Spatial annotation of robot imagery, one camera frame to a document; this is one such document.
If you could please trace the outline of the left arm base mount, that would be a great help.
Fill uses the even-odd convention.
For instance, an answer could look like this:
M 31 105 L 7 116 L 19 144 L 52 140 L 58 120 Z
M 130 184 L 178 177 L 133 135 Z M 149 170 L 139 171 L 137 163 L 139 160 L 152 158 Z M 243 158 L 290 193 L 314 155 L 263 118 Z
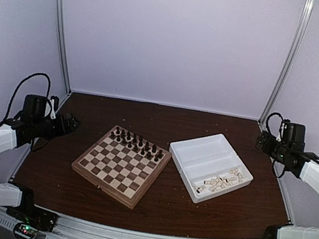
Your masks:
M 52 211 L 42 209 L 35 205 L 34 191 L 20 183 L 10 184 L 19 188 L 22 193 L 21 203 L 17 207 L 8 206 L 6 213 L 31 227 L 44 232 L 52 232 L 58 215 Z

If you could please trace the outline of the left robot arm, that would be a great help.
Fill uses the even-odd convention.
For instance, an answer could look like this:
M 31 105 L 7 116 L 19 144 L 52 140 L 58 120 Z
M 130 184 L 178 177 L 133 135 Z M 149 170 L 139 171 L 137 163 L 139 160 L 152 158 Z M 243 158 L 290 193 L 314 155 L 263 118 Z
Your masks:
M 0 124 L 0 154 L 32 145 L 34 140 L 43 138 L 51 141 L 73 133 L 80 122 L 72 113 L 58 114 L 57 96 L 46 98 L 27 95 L 23 109 L 14 118 L 4 119 Z M 40 231 L 52 231 L 58 216 L 35 205 L 33 190 L 20 183 L 0 183 L 0 207 L 7 214 Z

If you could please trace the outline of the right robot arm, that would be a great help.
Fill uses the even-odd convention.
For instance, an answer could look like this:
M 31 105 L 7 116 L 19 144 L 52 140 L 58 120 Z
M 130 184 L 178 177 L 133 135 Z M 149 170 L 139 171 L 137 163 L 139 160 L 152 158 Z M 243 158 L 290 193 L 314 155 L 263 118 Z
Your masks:
M 281 165 L 317 195 L 319 202 L 319 156 L 305 150 L 305 125 L 283 119 L 278 134 L 268 124 L 256 140 L 256 148 Z M 263 239 L 319 239 L 319 226 L 283 224 L 268 226 Z

